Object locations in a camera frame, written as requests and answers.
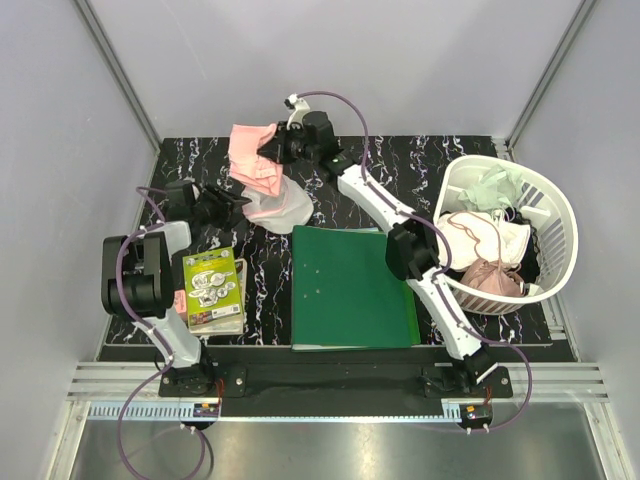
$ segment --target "pink towel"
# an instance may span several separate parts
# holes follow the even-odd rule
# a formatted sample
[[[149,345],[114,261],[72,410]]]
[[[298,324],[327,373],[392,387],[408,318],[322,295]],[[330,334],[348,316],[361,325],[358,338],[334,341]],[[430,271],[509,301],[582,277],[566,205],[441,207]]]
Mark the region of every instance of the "pink towel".
[[[229,139],[231,177],[254,190],[277,197],[282,183],[282,165],[258,155],[258,148],[273,138],[277,125],[234,125]]]

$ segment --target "black cloth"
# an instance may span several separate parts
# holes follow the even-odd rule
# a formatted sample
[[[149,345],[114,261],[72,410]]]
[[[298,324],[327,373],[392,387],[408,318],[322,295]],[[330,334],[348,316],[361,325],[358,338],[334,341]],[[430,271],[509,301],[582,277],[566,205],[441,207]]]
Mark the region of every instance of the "black cloth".
[[[516,225],[529,225],[531,227],[529,243],[527,243],[527,249],[524,251],[524,256],[520,262],[518,275],[522,277],[525,283],[536,283],[540,276],[540,265],[538,264],[538,253],[540,252],[538,248],[538,232],[529,220],[522,217],[522,213],[519,211],[507,208],[506,212],[507,218],[511,219],[509,220],[511,223],[515,223]]]

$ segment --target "black marble tabletop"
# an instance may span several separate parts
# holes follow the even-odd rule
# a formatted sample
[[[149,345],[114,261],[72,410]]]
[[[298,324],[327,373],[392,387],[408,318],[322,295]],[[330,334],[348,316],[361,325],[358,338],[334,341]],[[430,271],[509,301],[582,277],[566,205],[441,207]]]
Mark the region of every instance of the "black marble tabletop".
[[[240,193],[243,186],[229,176],[228,138],[166,139],[151,182],[163,188],[173,180],[191,177]],[[362,137],[343,137],[341,145],[361,155]],[[495,156],[490,137],[402,136],[372,137],[370,171],[405,204],[433,211],[444,171],[451,160],[469,154]],[[313,201],[309,225],[326,228],[366,228],[374,224],[350,199],[341,196],[323,181],[310,163],[285,167],[285,174],[298,182]],[[141,224],[155,221],[145,208]],[[176,286],[182,287],[181,255],[233,246],[236,258],[249,266],[247,281],[247,323],[239,336],[211,337],[210,345],[290,345],[291,344],[291,235],[276,235],[248,222],[232,232],[208,228],[186,252],[174,257]],[[420,337],[423,344],[440,343],[431,327],[426,309],[417,301]],[[528,345],[549,345],[551,338],[539,304],[500,317],[469,315],[471,322],[488,338]],[[151,345],[150,340],[129,322],[112,318],[106,345]]]

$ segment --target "white wall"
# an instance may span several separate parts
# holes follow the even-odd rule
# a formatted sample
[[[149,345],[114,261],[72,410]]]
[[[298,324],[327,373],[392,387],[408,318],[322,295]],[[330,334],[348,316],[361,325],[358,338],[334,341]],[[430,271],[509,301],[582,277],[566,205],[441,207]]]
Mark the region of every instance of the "white wall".
[[[640,473],[640,3],[596,7],[524,137],[520,162],[567,194],[580,251],[562,292],[585,360],[600,363]]]
[[[333,90],[373,134],[506,136],[579,0],[92,0],[163,137],[286,118]],[[351,112],[326,107],[340,134]]]
[[[42,475],[104,328],[102,240],[129,232],[153,152],[69,0],[0,15],[0,465]]]

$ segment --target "green folder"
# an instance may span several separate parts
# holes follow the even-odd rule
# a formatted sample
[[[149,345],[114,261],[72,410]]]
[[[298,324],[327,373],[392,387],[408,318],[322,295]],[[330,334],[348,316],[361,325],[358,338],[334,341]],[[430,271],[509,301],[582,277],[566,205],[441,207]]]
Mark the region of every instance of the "green folder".
[[[420,343],[413,293],[385,262],[380,233],[293,229],[293,349]]]

